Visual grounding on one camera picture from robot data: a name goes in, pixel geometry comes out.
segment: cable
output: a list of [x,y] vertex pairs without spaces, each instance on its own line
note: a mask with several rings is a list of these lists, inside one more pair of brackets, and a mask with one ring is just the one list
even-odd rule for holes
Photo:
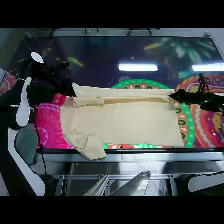
[[43,161],[43,164],[44,164],[45,186],[46,186],[46,192],[48,193],[49,187],[48,187],[48,182],[47,182],[47,167],[46,167],[46,163],[45,163],[45,159],[44,159],[44,155],[43,155],[44,146],[40,141],[40,133],[39,133],[38,128],[37,128],[37,123],[36,123],[34,110],[32,110],[31,113],[32,113],[32,116],[33,116],[33,123],[34,123],[35,129],[36,129],[38,143],[39,143],[39,146],[40,146],[40,153],[41,153],[42,161]]

